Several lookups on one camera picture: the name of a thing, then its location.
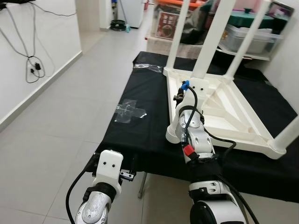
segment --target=metal rod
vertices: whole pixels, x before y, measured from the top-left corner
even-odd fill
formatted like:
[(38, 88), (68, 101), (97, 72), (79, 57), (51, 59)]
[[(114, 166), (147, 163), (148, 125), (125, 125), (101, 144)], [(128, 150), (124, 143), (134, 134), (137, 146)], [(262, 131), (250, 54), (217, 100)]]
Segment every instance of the metal rod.
[(262, 1), (260, 8), (256, 14), (256, 17), (253, 20), (253, 23), (251, 24), (246, 37), (244, 38), (237, 54), (235, 55), (233, 62), (230, 64), (230, 67), (228, 68), (226, 75), (224, 75), (224, 77), (226, 77), (227, 79), (231, 79), (231, 80), (234, 79), (235, 72), (237, 71), (244, 55), (246, 54), (246, 52), (252, 42), (252, 39), (257, 32), (257, 29), (259, 28), (261, 22), (263, 21), (265, 14), (269, 10), (270, 3), (271, 3), (271, 0), (263, 0)]
[(285, 149), (299, 136), (299, 116), (297, 116), (269, 145), (276, 151)]
[(194, 66), (191, 77), (204, 78), (211, 64), (223, 31), (228, 23), (236, 0), (221, 0), (207, 33), (204, 45)]
[(171, 45), (169, 56), (168, 56), (167, 63), (166, 63), (167, 68), (173, 68), (173, 66), (174, 66), (174, 62), (176, 60), (176, 56), (177, 56), (177, 52), (178, 52), (178, 46), (181, 41), (181, 36), (182, 36), (183, 28), (185, 25), (187, 12), (189, 9), (189, 4), (190, 4), (190, 0), (183, 1), (183, 5), (182, 5), (181, 11), (179, 13), (179, 17), (178, 17), (176, 31), (174, 32), (172, 45)]
[(144, 175), (143, 175), (141, 186), (140, 186), (140, 189), (138, 192), (138, 198), (142, 198), (142, 196), (143, 196), (143, 188), (144, 188), (144, 184), (145, 184), (147, 175), (148, 175), (148, 173), (144, 173)]

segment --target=clear plastic bag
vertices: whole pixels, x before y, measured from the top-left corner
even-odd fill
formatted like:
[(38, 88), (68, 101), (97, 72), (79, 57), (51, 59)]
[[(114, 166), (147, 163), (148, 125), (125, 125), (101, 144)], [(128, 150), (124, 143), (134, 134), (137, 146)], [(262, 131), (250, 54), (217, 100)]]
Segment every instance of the clear plastic bag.
[(134, 69), (149, 69), (158, 73), (163, 72), (163, 67), (153, 64), (135, 64)]
[(144, 109), (136, 108), (136, 100), (124, 99), (122, 104), (118, 104), (115, 110), (117, 116), (115, 122), (130, 123), (132, 117), (143, 118), (147, 115)]

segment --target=black table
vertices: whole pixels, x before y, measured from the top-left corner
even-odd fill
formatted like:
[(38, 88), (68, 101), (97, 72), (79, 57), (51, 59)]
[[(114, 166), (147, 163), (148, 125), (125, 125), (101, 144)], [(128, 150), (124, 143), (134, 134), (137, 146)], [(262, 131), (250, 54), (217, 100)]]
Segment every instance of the black table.
[[(167, 56), (141, 52), (135, 64), (165, 66)], [(195, 60), (177, 58), (175, 68), (192, 70)], [(209, 73), (223, 75), (226, 63), (214, 57)], [(235, 84), (248, 100), (273, 137), (277, 136), (296, 116), (296, 112), (276, 88), (265, 84), (257, 70), (240, 66)], [(123, 168), (189, 180), (180, 144), (165, 139), (169, 125), (166, 77), (149, 69), (134, 69), (123, 92), (124, 99), (136, 100), (136, 107), (147, 115), (131, 118), (128, 124), (114, 122), (114, 114), (97, 152), (112, 149), (124, 155)], [(216, 153), (224, 151), (214, 147)], [(232, 151), (223, 169), (223, 175), (240, 191), (285, 201), (299, 202), (299, 138), (279, 160), (263, 154), (242, 150)]]

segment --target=table leg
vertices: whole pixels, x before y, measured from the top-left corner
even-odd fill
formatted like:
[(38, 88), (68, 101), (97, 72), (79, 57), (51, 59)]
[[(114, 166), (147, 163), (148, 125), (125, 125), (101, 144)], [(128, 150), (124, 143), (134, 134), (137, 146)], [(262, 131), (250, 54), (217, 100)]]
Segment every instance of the table leg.
[(143, 188), (144, 188), (144, 184), (145, 184), (147, 175), (148, 175), (148, 173), (144, 173), (144, 175), (143, 175), (141, 186), (140, 186), (140, 189), (138, 192), (138, 198), (142, 198), (142, 196), (143, 196)]

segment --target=mop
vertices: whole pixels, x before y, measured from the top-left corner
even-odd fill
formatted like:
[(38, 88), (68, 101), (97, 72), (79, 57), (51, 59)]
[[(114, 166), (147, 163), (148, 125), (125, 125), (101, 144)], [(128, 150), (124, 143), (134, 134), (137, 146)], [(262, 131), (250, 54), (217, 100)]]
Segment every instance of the mop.
[(120, 4), (121, 4), (121, 10), (122, 10), (122, 13), (123, 13), (123, 16), (125, 17), (125, 23), (126, 23), (126, 32), (130, 32), (131, 30), (131, 27), (129, 26), (128, 22), (127, 22), (127, 18), (126, 18), (126, 14), (125, 14), (125, 10), (123, 9), (123, 6), (122, 6), (122, 2), (121, 0), (120, 1)]

